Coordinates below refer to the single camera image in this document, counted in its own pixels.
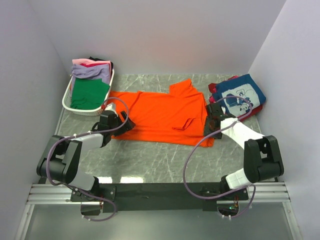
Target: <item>white wall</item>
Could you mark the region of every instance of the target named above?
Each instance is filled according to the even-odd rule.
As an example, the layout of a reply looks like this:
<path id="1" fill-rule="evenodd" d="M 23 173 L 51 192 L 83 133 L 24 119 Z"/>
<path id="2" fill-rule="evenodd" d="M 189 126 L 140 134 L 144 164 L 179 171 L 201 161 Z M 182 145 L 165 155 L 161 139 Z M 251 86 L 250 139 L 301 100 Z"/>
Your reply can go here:
<path id="1" fill-rule="evenodd" d="M 122 73 L 247 73 L 285 0 L 29 0 L 67 71 L 107 57 Z"/>
<path id="2" fill-rule="evenodd" d="M 305 240 L 319 239 L 320 1 L 287 0 L 249 73 L 267 96 L 258 116 L 277 137 Z"/>
<path id="3" fill-rule="evenodd" d="M 0 239 L 16 234 L 68 81 L 26 0 L 0 3 Z"/>

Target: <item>purple cloth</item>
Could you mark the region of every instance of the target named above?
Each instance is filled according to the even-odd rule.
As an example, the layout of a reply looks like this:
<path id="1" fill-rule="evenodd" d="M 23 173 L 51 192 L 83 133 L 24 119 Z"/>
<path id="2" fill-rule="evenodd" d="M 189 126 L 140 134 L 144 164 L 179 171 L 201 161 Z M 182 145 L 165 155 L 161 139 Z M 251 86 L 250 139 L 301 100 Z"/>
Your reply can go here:
<path id="1" fill-rule="evenodd" d="M 72 66 L 72 80 L 71 80 L 71 91 L 74 89 L 76 78 L 78 79 L 102 79 L 105 84 L 110 84 L 110 65 L 102 64 L 97 66 L 81 66 L 73 64 Z"/>

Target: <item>white basket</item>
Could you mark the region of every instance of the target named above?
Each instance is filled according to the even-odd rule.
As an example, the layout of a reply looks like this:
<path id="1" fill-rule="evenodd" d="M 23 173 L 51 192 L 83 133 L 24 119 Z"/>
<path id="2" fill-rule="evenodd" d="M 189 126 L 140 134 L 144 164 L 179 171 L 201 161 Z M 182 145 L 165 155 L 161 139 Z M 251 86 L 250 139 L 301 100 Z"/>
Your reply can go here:
<path id="1" fill-rule="evenodd" d="M 109 97 L 109 94 L 111 91 L 111 86 L 112 86 L 112 81 L 114 79 L 114 75 L 115 75 L 115 70 L 112 69 L 111 79 L 110 79 L 110 84 L 109 84 L 110 88 L 109 88 L 109 91 L 106 93 L 104 100 L 106 100 Z M 100 115 L 103 111 L 103 109 L 101 107 L 98 107 L 93 110 L 74 109 L 74 108 L 70 107 L 71 106 L 71 97 L 72 97 L 71 90 L 70 90 L 71 82 L 72 82 L 72 77 L 71 77 L 69 84 L 66 87 L 65 93 L 63 95 L 62 106 L 65 109 L 73 112 L 74 114 L 78 114 L 78 115 L 83 115 L 83 116 L 98 116 L 98 115 Z"/>

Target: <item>gray marble surface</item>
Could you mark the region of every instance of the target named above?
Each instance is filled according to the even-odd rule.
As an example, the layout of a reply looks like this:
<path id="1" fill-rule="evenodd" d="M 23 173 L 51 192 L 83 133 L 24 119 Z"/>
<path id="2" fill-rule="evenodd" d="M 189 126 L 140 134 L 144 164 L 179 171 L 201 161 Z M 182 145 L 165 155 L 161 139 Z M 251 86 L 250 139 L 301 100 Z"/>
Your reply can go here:
<path id="1" fill-rule="evenodd" d="M 208 102 L 208 84 L 220 83 L 232 75 L 161 74 L 116 75 L 112 90 L 168 93 L 169 86 L 185 79 L 204 93 Z M 90 130 L 99 117 L 76 115 L 64 111 L 58 134 L 69 136 Z M 255 116 L 244 124 L 256 132 L 260 127 Z M 90 150 L 80 160 L 84 172 L 105 183 L 179 183 L 182 169 L 192 146 L 160 142 L 111 140 L 99 149 Z M 243 150 L 232 139 L 223 136 L 213 147 L 198 147 L 187 167 L 188 182 L 219 182 L 224 175 L 243 167 Z"/>

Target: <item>orange t-shirt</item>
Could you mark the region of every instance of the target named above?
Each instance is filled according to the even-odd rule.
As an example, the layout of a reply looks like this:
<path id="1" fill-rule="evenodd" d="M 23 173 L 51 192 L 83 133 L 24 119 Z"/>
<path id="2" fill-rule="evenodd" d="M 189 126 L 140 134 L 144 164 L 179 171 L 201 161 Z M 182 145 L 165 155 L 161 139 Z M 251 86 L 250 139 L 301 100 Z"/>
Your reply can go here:
<path id="1" fill-rule="evenodd" d="M 204 137 L 206 101 L 190 79 L 171 85 L 169 93 L 111 91 L 109 96 L 127 104 L 129 117 L 136 124 L 115 139 L 195 146 Z M 118 113 L 126 110 L 119 101 L 111 102 L 117 103 Z M 201 146 L 213 144 L 214 139 L 208 138 Z"/>

